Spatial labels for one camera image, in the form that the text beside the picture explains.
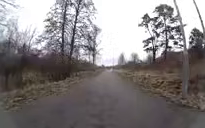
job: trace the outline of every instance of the road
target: road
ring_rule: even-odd
[[[105,71],[13,113],[0,113],[2,128],[205,128],[205,113],[167,103]]]

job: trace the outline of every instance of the white sky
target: white sky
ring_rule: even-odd
[[[121,52],[127,59],[132,52],[139,54],[140,59],[146,57],[143,51],[142,40],[148,35],[145,29],[139,28],[138,23],[145,13],[152,13],[159,4],[169,4],[172,7],[173,0],[93,0],[98,10],[96,24],[102,28],[101,57],[98,64],[112,65],[117,63]],[[200,21],[193,5],[193,0],[177,0],[183,22],[188,35],[192,28],[201,30]],[[196,0],[205,23],[205,0]],[[43,30],[43,20],[50,10],[54,0],[19,0],[23,7],[19,11],[20,25],[35,26],[39,31]]]

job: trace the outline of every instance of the dirt shoulder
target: dirt shoulder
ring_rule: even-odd
[[[182,82],[178,73],[149,70],[121,70],[117,73],[121,77],[133,81],[144,91],[165,97],[167,101],[205,111],[205,98],[202,95],[189,92],[187,98],[182,97]]]
[[[16,111],[22,109],[23,105],[33,104],[35,100],[43,97],[65,95],[77,83],[101,72],[102,70],[79,72],[63,81],[33,84],[23,89],[0,94],[0,111]]]

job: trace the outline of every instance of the paved path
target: paved path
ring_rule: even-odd
[[[176,107],[105,71],[64,97],[48,97],[16,113],[2,128],[205,128],[205,113]]]

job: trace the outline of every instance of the overcast sky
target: overcast sky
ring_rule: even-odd
[[[139,54],[141,59],[146,57],[143,51],[142,40],[148,37],[145,29],[139,28],[138,23],[145,13],[152,13],[160,4],[169,4],[173,0],[93,0],[97,8],[96,24],[102,28],[101,56],[98,64],[111,65],[117,63],[120,53],[124,52],[127,59],[132,52]],[[196,0],[205,23],[205,0]],[[177,0],[182,13],[183,22],[188,35],[190,30],[197,27],[201,30],[200,21],[193,5],[193,0]],[[43,20],[50,10],[54,0],[19,0],[21,9],[18,13],[22,28],[35,26],[43,30]]]

